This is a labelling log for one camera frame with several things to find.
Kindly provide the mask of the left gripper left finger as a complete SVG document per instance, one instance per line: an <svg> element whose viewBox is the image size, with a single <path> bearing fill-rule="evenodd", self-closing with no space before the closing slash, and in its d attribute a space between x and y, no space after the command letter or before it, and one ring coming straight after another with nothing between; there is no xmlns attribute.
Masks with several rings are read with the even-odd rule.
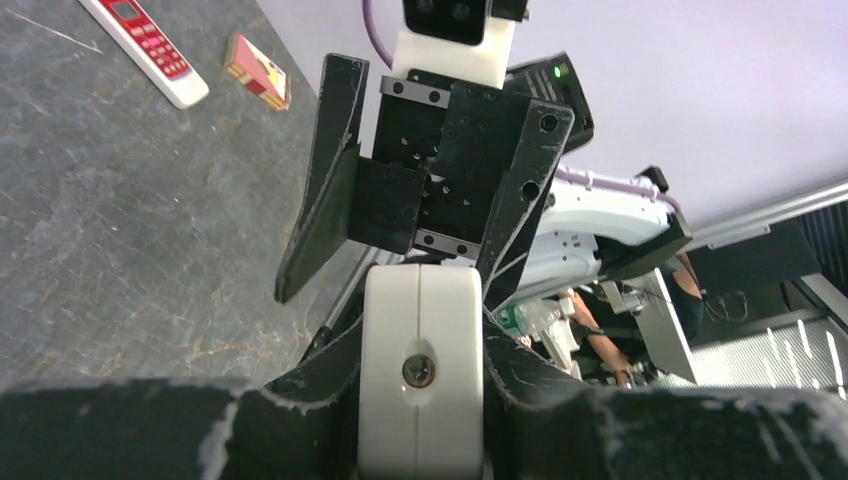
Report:
<svg viewBox="0 0 848 480"><path fill-rule="evenodd" d="M267 385L46 379L1 395L5 479L347 479L362 327Z"/></svg>

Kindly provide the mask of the long white remote control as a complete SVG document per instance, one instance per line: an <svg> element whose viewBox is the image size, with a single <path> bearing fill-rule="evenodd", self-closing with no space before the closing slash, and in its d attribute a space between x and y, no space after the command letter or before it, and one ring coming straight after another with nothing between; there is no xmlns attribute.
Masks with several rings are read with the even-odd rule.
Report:
<svg viewBox="0 0 848 480"><path fill-rule="evenodd" d="M407 264L369 271L360 478L481 478L482 327L481 279L471 267Z"/></svg>

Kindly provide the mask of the red white remote control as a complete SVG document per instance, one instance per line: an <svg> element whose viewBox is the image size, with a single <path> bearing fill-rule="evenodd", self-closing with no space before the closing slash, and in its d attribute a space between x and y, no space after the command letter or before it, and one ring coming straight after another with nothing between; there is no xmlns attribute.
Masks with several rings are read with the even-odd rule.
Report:
<svg viewBox="0 0 848 480"><path fill-rule="evenodd" d="M190 108L208 96L207 83L138 1L80 4L176 108Z"/></svg>

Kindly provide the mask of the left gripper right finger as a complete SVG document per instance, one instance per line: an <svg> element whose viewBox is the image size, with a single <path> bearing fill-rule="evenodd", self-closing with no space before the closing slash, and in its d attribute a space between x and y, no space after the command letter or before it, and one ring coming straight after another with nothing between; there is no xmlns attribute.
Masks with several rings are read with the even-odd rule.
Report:
<svg viewBox="0 0 848 480"><path fill-rule="evenodd" d="M498 479L843 479L847 404L814 390L600 387L483 327Z"/></svg>

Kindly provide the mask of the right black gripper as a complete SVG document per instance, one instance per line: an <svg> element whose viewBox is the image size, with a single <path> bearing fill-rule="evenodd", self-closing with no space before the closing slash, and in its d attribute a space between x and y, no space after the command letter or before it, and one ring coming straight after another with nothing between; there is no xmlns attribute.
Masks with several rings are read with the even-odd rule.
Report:
<svg viewBox="0 0 848 480"><path fill-rule="evenodd" d="M497 311L510 295L495 281L558 163L572 109L423 71L385 76L372 156L359 162L368 71L366 60L324 58L304 198L274 299L295 297L349 225L350 240L397 254L478 256L483 309Z"/></svg>

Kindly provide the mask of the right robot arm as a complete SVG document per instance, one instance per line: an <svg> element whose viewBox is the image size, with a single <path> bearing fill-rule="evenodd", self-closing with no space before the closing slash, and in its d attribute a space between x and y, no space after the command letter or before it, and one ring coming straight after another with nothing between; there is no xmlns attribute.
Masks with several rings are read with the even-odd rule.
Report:
<svg viewBox="0 0 848 480"><path fill-rule="evenodd" d="M369 65L324 61L307 186L275 278L293 298L346 241L476 268L495 311L652 272L691 239L660 169L615 180L559 166L594 121L566 54L499 87L414 68L380 85L370 157L358 141Z"/></svg>

